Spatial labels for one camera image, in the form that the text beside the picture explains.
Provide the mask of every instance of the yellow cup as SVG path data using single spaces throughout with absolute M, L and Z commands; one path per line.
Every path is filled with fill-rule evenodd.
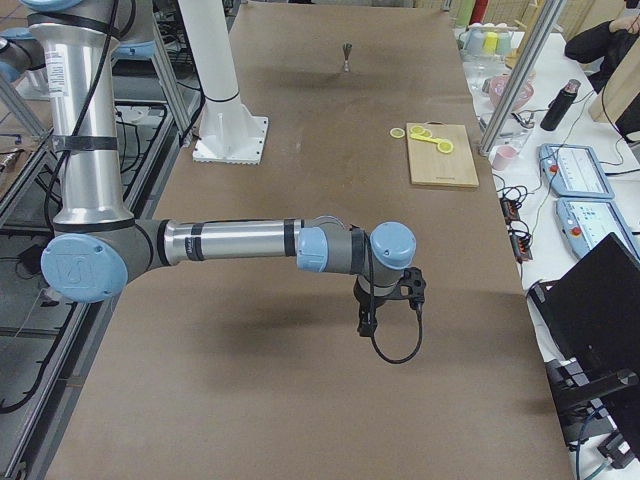
M 496 53 L 496 47 L 498 46 L 498 34 L 496 32 L 487 32 L 484 37 L 484 44 L 482 45 L 482 51 L 487 55 L 493 55 Z

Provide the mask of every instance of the thermos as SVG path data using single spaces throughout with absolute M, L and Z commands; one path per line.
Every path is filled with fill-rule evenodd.
M 567 110 L 569 110 L 569 107 L 578 96 L 579 87 L 580 82 L 578 80 L 569 80 L 569 83 L 558 92 L 555 100 L 549 105 L 549 111 L 540 122 L 540 128 L 552 132 L 558 127 Z

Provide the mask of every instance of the black clothing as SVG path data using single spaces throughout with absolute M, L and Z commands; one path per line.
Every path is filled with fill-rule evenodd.
M 631 34 L 626 30 L 611 33 L 609 31 L 610 23 L 601 23 L 597 27 L 576 35 L 567 42 L 564 49 L 564 54 L 567 57 L 580 63 L 591 63 L 604 57 L 600 71 L 589 76 L 589 81 L 596 92 L 604 88 L 614 70 L 638 39 L 638 35 Z M 623 135 L 640 131 L 640 95 L 620 115 L 616 125 Z

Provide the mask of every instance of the cutting board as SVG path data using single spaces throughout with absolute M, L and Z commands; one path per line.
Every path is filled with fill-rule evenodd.
M 453 152 L 440 153 L 435 143 L 409 138 L 411 127 L 415 125 L 431 130 L 434 137 L 451 140 L 454 145 Z M 412 184 L 478 186 L 478 175 L 464 125 L 407 123 L 407 146 Z

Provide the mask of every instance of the label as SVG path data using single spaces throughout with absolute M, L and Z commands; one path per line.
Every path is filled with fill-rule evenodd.
M 67 96 L 67 71 L 64 55 L 57 50 L 45 52 L 47 62 L 47 77 L 49 80 L 49 95 L 52 97 Z

